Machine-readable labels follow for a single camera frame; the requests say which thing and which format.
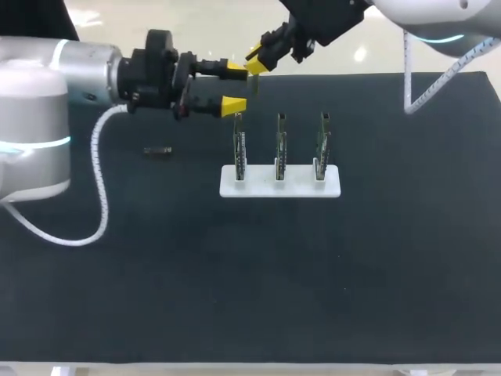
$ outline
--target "small black component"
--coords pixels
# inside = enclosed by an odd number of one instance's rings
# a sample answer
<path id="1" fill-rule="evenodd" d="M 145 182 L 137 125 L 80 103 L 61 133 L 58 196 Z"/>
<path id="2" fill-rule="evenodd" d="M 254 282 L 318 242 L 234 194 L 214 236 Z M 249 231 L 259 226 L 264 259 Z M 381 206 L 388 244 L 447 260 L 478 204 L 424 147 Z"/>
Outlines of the small black component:
<path id="1" fill-rule="evenodd" d="M 279 114 L 276 133 L 276 179 L 284 180 L 287 166 L 287 133 L 285 132 L 285 114 Z"/>
<path id="2" fill-rule="evenodd" d="M 143 154 L 151 158 L 169 157 L 172 154 L 172 148 L 170 146 L 145 147 Z"/>
<path id="3" fill-rule="evenodd" d="M 322 122 L 317 137 L 315 170 L 316 179 L 324 180 L 330 155 L 330 116 L 327 112 L 321 113 Z"/>
<path id="4" fill-rule="evenodd" d="M 233 146 L 235 151 L 236 180 L 243 180 L 245 177 L 246 151 L 245 132 L 243 131 L 242 114 L 235 114 L 233 126 Z"/>

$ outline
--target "black table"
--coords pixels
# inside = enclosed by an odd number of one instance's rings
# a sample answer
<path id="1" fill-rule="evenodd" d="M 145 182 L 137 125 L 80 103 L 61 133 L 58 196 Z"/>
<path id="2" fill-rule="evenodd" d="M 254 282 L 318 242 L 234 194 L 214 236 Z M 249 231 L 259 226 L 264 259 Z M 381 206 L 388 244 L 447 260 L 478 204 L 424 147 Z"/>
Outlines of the black table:
<path id="1" fill-rule="evenodd" d="M 437 76 L 416 76 L 423 90 Z M 238 84 L 207 80 L 210 95 Z M 455 78 L 412 117 L 400 74 L 272 77 L 246 113 L 249 163 L 308 163 L 334 127 L 338 199 L 223 199 L 232 121 L 162 111 L 103 134 L 105 238 L 63 248 L 0 211 L 0 360 L 501 363 L 501 107 L 484 74 Z M 53 235 L 99 220 L 74 108 L 72 186 L 18 208 Z M 142 148 L 173 147 L 168 161 Z"/>

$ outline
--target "coiled cable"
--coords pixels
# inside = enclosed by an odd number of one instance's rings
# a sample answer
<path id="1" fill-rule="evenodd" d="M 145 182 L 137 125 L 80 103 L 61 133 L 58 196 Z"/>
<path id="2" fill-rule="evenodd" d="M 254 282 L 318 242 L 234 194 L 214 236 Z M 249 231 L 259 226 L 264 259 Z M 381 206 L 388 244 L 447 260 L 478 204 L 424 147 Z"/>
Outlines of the coiled cable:
<path id="1" fill-rule="evenodd" d="M 412 53 L 409 43 L 409 33 L 404 31 L 404 111 L 413 114 L 428 102 L 464 67 L 479 56 L 492 51 L 501 43 L 498 38 L 487 38 L 482 43 L 473 47 L 463 57 L 458 59 L 437 81 L 435 81 L 414 103 L 412 102 Z"/>
<path id="2" fill-rule="evenodd" d="M 16 208 L 14 208 L 12 204 L 4 203 L 3 205 L 5 206 L 5 209 L 7 209 L 7 211 L 10 214 L 12 214 L 12 216 L 15 219 L 17 219 L 19 223 L 21 223 L 32 233 L 54 244 L 64 245 L 66 247 L 82 247 L 99 240 L 106 232 L 109 218 L 108 198 L 106 196 L 106 187 L 104 185 L 103 173 L 101 171 L 101 162 L 99 160 L 99 138 L 101 136 L 101 131 L 103 130 L 103 127 L 108 122 L 108 120 L 113 115 L 122 112 L 127 112 L 127 106 L 120 105 L 111 107 L 103 115 L 101 115 L 101 117 L 96 122 L 96 125 L 94 126 L 94 129 L 92 131 L 92 136 L 91 136 L 92 170 L 94 171 L 97 192 L 99 195 L 99 202 L 101 204 L 101 221 L 99 223 L 97 231 L 93 235 L 81 240 L 59 239 L 58 237 L 54 237 L 40 230 L 38 227 L 36 227 L 34 224 L 28 221 L 21 213 L 19 213 L 19 211 Z"/>

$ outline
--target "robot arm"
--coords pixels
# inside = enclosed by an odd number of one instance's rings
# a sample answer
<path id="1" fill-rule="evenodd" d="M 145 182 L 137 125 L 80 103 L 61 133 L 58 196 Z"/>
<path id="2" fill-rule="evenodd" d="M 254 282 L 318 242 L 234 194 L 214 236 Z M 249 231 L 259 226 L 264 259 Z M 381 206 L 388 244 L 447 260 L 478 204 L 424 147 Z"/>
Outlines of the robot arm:
<path id="1" fill-rule="evenodd" d="M 315 42 L 329 45 L 376 6 L 389 20 L 447 56 L 460 57 L 487 37 L 501 38 L 499 0 L 280 0 L 290 20 L 263 34 L 246 57 L 252 74 L 272 71 L 292 50 L 300 63 Z"/>
<path id="2" fill-rule="evenodd" d="M 144 49 L 130 58 L 118 47 L 68 40 L 1 37 L 0 63 L 36 63 L 63 74 L 72 103 L 172 110 L 176 119 L 191 112 L 223 117 L 245 110 L 242 98 L 226 96 L 202 100 L 189 94 L 197 74 L 220 79 L 247 80 L 247 70 L 228 60 L 198 61 L 191 52 L 179 54 L 169 31 L 151 30 Z"/>

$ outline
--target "circuit board holder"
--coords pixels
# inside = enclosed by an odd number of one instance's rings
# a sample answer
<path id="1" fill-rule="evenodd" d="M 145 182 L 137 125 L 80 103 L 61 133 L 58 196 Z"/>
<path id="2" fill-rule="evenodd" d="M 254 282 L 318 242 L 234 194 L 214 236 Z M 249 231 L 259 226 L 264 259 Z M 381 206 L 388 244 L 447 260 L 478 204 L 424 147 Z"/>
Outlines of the circuit board holder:
<path id="1" fill-rule="evenodd" d="M 341 195 L 341 185 L 335 164 L 328 165 L 324 180 L 317 180 L 316 158 L 312 164 L 288 164 L 284 180 L 277 180 L 275 159 L 275 164 L 247 164 L 243 180 L 236 179 L 233 164 L 223 166 L 219 194 L 242 198 L 335 198 Z"/>
<path id="2" fill-rule="evenodd" d="M 312 164 L 287 164 L 285 114 L 279 114 L 277 155 L 274 164 L 247 164 L 241 114 L 235 117 L 235 164 L 222 167 L 219 194 L 222 197 L 308 197 L 327 198 L 341 195 L 339 171 L 327 164 L 329 115 L 322 113 L 317 141 L 317 157 Z"/>

